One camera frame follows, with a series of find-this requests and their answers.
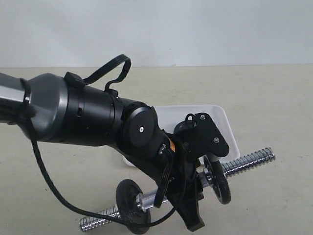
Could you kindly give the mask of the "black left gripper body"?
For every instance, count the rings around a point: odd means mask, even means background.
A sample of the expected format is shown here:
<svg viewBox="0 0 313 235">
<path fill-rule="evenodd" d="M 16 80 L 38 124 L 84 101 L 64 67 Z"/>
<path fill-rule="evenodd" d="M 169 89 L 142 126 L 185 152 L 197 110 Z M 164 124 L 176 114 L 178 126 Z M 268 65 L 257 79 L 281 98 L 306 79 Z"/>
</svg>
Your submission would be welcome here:
<svg viewBox="0 0 313 235">
<path fill-rule="evenodd" d="M 189 157 L 189 143 L 174 134 L 163 132 L 160 144 L 160 200 L 188 203 L 203 199 L 202 186 L 197 179 L 198 160 Z"/>
</svg>

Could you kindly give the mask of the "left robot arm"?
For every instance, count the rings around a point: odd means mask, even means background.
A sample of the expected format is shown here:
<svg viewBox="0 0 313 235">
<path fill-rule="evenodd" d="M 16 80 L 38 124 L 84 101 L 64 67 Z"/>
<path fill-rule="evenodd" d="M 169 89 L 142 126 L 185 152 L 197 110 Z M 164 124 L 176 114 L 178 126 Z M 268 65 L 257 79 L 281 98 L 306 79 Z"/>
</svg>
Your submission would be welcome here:
<svg viewBox="0 0 313 235">
<path fill-rule="evenodd" d="M 164 198 L 190 231 L 204 226 L 199 214 L 203 197 L 192 133 L 161 129 L 154 107 L 119 98 L 106 87 L 93 88 L 90 79 L 68 72 L 44 73 L 32 79 L 0 75 L 0 120 L 16 125 L 30 139 L 39 169 L 56 198 L 78 214 L 109 219 L 69 203 L 56 189 L 42 160 L 40 142 L 109 146 L 123 154 L 157 185 L 154 206 Z"/>
</svg>

